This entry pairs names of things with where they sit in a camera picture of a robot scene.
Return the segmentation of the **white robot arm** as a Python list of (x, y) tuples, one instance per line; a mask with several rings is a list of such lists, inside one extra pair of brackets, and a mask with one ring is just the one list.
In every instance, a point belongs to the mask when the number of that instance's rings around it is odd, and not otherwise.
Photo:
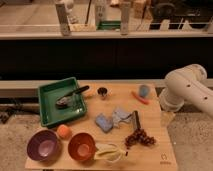
[(188, 101), (213, 118), (213, 90), (203, 84), (206, 79), (207, 72), (199, 64), (170, 71), (164, 79), (165, 88), (159, 95), (162, 109), (177, 112)]

